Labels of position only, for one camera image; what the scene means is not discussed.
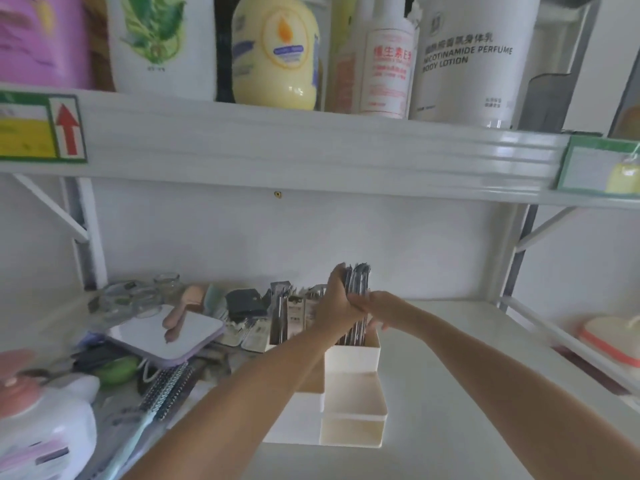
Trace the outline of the green-framed white shelf tag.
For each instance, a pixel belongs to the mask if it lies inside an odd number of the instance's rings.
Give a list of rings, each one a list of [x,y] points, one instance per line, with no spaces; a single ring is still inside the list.
[[[572,135],[556,190],[640,199],[640,141]]]

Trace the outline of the white tiered organizer box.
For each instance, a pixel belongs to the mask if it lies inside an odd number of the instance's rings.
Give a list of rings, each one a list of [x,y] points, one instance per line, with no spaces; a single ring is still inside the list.
[[[313,368],[264,438],[268,444],[379,449],[388,418],[378,366],[380,339],[335,345]]]

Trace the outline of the white shelf upright post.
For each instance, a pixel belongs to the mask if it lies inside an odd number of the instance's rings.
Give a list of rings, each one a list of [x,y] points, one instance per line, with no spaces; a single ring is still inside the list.
[[[527,212],[524,217],[522,228],[516,243],[519,243],[519,241],[523,240],[525,237],[528,237],[532,233],[534,228],[534,222],[537,217],[538,209],[539,209],[539,206],[535,204],[529,205],[527,207]],[[503,290],[500,294],[500,297],[502,296],[512,297],[513,292],[515,290],[518,275],[520,273],[522,263],[524,261],[524,256],[525,256],[525,250],[522,250],[522,251],[514,250],[513,258],[511,260],[510,267],[509,267],[509,272],[507,274],[506,281],[503,286]]]
[[[100,290],[108,284],[108,270],[93,181],[87,177],[60,177],[60,185],[63,208],[84,231],[73,238],[82,290]]]

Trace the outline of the yellow-orange tall bottle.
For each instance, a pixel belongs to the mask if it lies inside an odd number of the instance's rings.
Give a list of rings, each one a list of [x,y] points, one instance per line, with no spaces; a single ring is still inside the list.
[[[325,110],[350,114],[355,108],[358,63],[375,0],[331,0],[329,72]]]

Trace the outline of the white metal shelf board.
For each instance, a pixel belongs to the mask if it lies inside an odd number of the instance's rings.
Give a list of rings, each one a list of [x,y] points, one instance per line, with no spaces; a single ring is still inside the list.
[[[2,173],[640,211],[640,200],[552,189],[567,135],[0,83],[74,95],[88,163]]]

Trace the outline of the small clear glass jar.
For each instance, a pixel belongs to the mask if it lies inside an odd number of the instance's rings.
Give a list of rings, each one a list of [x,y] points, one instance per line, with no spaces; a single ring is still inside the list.
[[[176,272],[157,274],[153,278],[153,282],[154,286],[160,291],[165,303],[178,301],[184,290],[180,274]]]

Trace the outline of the person's left forearm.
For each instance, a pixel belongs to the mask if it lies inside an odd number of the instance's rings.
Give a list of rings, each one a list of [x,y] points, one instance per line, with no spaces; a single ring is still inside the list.
[[[358,318],[317,318],[242,366],[151,448],[122,480],[237,480],[325,352]]]

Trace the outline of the clear plastic packet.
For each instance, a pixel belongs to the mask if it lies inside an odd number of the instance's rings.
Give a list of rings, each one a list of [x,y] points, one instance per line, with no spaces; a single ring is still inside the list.
[[[107,322],[146,318],[160,312],[164,298],[158,288],[139,280],[115,282],[88,304],[88,312]]]

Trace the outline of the purple bottle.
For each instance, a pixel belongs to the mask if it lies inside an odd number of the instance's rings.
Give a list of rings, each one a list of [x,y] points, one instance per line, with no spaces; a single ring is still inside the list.
[[[91,89],[82,0],[0,0],[0,82]]]

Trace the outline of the teal hairbrush with black bristles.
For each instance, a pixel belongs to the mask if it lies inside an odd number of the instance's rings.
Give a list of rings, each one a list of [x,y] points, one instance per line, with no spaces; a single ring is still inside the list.
[[[137,429],[112,457],[99,480],[117,480],[119,478],[145,430],[157,417],[163,419],[166,416],[193,372],[194,370],[188,361],[158,371],[155,381],[147,389],[140,403],[141,419]]]

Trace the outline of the green oval case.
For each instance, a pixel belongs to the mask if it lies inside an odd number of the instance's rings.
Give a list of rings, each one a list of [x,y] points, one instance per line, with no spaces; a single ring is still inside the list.
[[[92,375],[99,379],[101,388],[121,386],[136,376],[139,363],[137,357],[125,356],[98,367]]]

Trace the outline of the white shelf bracket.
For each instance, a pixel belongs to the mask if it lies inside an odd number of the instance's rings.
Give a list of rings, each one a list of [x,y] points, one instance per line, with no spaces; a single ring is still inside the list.
[[[539,226],[535,227],[532,231],[526,233],[515,246],[515,252],[520,253],[528,250],[533,245],[540,242],[542,239],[548,237],[553,231],[560,228],[564,223],[568,222],[572,218],[580,215],[584,212],[584,209],[578,207],[567,207],[560,210]]]
[[[75,218],[73,218],[68,211],[64,210],[57,202],[55,202],[44,190],[36,184],[30,177],[24,174],[14,173],[12,174],[14,179],[23,186],[28,192],[32,193],[37,200],[44,204],[50,211],[56,215],[59,220],[64,222],[64,225],[68,227],[74,240],[79,243],[88,243],[90,240],[89,233],[83,225],[81,225]]]

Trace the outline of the row of brown-label tool packets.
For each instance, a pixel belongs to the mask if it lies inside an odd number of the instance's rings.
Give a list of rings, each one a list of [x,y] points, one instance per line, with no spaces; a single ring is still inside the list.
[[[325,284],[311,288],[294,288],[291,282],[270,285],[268,349],[305,331],[316,319],[316,309],[326,292]]]

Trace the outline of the bundle of dark grey packets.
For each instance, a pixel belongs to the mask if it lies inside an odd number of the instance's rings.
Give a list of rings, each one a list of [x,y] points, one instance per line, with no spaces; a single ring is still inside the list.
[[[369,289],[369,275],[371,266],[366,263],[348,266],[344,272],[343,284],[346,295],[356,294],[365,296]],[[367,329],[367,317],[355,323],[355,325],[345,334],[338,345],[341,346],[364,346]]]

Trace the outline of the black pouch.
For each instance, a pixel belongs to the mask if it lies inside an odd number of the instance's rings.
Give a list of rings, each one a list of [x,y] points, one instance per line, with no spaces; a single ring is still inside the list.
[[[236,289],[225,295],[228,317],[233,321],[241,321],[250,317],[265,317],[268,306],[256,289]]]

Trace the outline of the yellow lotion bottle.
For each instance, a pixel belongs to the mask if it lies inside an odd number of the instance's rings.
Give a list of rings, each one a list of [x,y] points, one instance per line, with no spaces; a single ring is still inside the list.
[[[232,17],[236,104],[313,111],[321,38],[302,0],[240,0]]]

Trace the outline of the white pump bottle red label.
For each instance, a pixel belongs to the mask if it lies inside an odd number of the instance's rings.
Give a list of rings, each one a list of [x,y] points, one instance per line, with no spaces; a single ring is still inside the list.
[[[365,25],[353,113],[403,120],[408,115],[415,65],[415,26],[406,0],[376,0]]]

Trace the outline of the white mirror with purple rim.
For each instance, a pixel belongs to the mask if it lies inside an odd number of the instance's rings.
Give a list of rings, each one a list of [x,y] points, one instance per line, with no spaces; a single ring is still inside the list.
[[[172,306],[163,305],[154,315],[136,316],[110,327],[104,336],[154,366],[168,368],[194,357],[225,330],[223,321],[188,311],[177,337],[169,339],[170,330],[163,327],[163,321],[172,310]]]

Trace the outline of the person's right forearm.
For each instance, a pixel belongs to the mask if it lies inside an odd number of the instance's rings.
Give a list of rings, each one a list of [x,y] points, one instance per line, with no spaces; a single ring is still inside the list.
[[[534,480],[640,480],[640,448],[574,395],[436,315],[392,302],[386,322],[437,355]]]

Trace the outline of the large white body lotion bottle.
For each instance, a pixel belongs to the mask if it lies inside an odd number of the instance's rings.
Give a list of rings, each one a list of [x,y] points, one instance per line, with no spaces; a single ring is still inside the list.
[[[509,129],[541,0],[427,0],[409,119]]]

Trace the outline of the person's left hand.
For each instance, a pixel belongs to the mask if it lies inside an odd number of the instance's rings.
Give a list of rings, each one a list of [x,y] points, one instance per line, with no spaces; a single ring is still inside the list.
[[[348,299],[342,278],[345,263],[338,264],[331,272],[324,297],[316,308],[314,326],[336,343],[359,321],[367,319],[367,313],[354,306]]]

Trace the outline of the white and orange sponge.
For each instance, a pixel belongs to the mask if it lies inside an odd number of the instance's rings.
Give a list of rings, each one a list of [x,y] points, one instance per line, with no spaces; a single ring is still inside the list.
[[[640,315],[596,317],[581,327],[578,339],[629,373],[640,374]]]

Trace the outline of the white bottle with leaf print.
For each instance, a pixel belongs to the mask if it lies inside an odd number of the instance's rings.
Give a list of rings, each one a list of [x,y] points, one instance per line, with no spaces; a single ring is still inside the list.
[[[116,92],[216,99],[214,0],[106,0]]]

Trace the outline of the person's right hand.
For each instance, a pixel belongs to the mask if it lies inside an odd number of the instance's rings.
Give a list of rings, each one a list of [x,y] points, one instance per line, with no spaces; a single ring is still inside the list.
[[[399,329],[401,325],[401,312],[403,308],[403,300],[399,297],[386,292],[386,291],[371,291],[366,296],[356,296],[359,299],[359,304],[355,304],[365,314],[370,310],[393,310],[396,313],[396,327]]]

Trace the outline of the green-framed tag with red arrow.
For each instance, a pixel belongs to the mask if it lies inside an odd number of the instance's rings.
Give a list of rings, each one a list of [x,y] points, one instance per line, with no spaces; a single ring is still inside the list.
[[[0,90],[0,161],[87,164],[78,97]]]

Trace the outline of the white bottle with pink cap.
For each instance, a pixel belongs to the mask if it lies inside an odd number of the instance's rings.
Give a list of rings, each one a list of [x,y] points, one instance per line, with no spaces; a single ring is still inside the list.
[[[34,356],[0,353],[0,480],[76,480],[97,445],[91,403],[21,374]]]

